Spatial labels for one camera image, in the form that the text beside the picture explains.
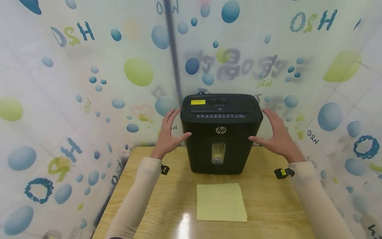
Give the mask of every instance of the hand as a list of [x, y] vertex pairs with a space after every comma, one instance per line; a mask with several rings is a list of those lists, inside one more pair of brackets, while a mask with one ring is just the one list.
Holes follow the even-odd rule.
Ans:
[[305, 158], [290, 137], [283, 120], [280, 119], [276, 112], [270, 109], [263, 109], [262, 111], [269, 118], [273, 136], [269, 140], [250, 136], [249, 140], [263, 145], [275, 154], [284, 156], [289, 163], [304, 162]]
[[170, 110], [162, 121], [162, 127], [158, 137], [157, 144], [155, 145], [150, 157], [162, 160], [162, 158], [169, 152], [173, 151], [178, 145], [191, 136], [191, 132], [184, 133], [181, 137], [175, 138], [171, 135], [171, 128], [179, 109]]

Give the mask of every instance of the left hand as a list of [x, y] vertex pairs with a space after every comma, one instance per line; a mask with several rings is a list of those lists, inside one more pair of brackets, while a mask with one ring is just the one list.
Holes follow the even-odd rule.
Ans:
[[172, 124], [176, 115], [179, 113], [180, 108], [170, 110], [162, 121], [162, 127], [158, 137], [157, 144], [155, 145], [150, 157], [162, 160], [162, 158], [169, 152], [173, 151], [178, 145], [191, 136], [191, 132], [184, 133], [181, 137], [175, 138], [171, 135]]

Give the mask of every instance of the right hand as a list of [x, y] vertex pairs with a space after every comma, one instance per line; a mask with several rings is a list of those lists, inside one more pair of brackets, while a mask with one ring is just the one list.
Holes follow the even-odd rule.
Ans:
[[262, 139], [256, 136], [250, 136], [249, 140], [260, 145], [263, 145], [269, 151], [284, 156], [288, 163], [297, 163], [306, 161], [301, 151], [298, 149], [296, 143], [292, 140], [284, 122], [276, 114], [276, 112], [270, 109], [262, 110], [269, 118], [272, 126], [273, 136], [268, 139]]

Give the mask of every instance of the hp logo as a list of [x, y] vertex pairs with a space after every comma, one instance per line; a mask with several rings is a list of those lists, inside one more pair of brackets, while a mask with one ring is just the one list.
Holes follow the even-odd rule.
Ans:
[[227, 129], [225, 128], [225, 127], [223, 127], [223, 126], [219, 126], [219, 127], [217, 127], [216, 129], [215, 129], [215, 131], [216, 131], [216, 133], [218, 133], [218, 134], [224, 134], [225, 132], [227, 132]]

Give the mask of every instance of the yellow paper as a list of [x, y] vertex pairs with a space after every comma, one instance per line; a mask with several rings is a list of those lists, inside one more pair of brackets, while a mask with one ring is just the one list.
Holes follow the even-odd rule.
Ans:
[[239, 184], [198, 184], [196, 219], [247, 221]]

